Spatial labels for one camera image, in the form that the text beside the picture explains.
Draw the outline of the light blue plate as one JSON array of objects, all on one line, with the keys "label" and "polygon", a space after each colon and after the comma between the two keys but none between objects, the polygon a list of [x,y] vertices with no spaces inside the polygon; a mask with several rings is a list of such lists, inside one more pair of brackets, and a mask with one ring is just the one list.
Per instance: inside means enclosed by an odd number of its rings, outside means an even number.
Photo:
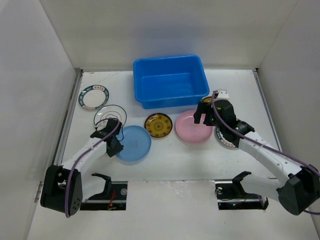
[{"label": "light blue plate", "polygon": [[141,162],[149,153],[152,139],[149,132],[138,125],[129,125],[117,136],[123,145],[123,150],[116,154],[119,162],[124,165],[135,165]]}]

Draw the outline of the pink plate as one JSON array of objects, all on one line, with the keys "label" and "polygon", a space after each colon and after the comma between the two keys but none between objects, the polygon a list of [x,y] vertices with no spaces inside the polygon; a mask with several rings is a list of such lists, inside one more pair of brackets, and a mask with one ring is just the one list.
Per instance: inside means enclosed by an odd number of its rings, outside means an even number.
[{"label": "pink plate", "polygon": [[203,123],[194,123],[195,110],[188,110],[180,114],[175,122],[177,135],[189,144],[202,144],[206,142],[213,133],[212,126]]}]

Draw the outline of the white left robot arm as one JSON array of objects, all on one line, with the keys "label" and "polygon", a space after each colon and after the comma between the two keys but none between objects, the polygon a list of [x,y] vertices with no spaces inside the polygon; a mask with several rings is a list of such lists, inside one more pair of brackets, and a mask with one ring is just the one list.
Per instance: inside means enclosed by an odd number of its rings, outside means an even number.
[{"label": "white left robot arm", "polygon": [[91,197],[115,199],[117,192],[113,189],[111,177],[88,173],[88,170],[101,156],[113,157],[124,149],[117,138],[122,125],[117,118],[108,118],[106,126],[96,129],[72,158],[47,168],[40,198],[43,208],[64,213],[70,218]]}]

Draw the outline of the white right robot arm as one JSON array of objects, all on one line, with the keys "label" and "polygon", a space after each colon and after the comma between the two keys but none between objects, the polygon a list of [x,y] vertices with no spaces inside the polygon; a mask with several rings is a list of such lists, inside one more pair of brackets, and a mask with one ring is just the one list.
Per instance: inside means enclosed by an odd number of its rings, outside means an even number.
[{"label": "white right robot arm", "polygon": [[239,198],[248,194],[278,201],[292,215],[298,216],[320,198],[320,173],[303,161],[280,152],[266,143],[255,129],[235,115],[225,99],[199,102],[194,123],[214,126],[239,150],[249,154],[274,175],[274,179],[243,171],[232,179],[232,193]]}]

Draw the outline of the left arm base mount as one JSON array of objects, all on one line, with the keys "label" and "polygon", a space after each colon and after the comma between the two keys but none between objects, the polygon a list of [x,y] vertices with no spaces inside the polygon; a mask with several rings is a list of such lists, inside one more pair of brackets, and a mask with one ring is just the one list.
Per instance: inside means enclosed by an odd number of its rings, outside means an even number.
[{"label": "left arm base mount", "polygon": [[84,184],[81,211],[125,211],[128,182],[93,173]]}]

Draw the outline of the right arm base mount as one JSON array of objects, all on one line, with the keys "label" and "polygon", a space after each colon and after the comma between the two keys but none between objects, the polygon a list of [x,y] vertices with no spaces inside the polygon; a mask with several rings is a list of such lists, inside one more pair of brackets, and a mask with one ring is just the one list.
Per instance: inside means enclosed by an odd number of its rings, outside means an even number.
[{"label": "right arm base mount", "polygon": [[244,177],[251,175],[249,171],[243,171],[233,179],[215,181],[214,194],[217,198],[217,206],[220,211],[235,210],[263,210],[269,206],[266,197],[254,193],[246,193],[241,186]]}]

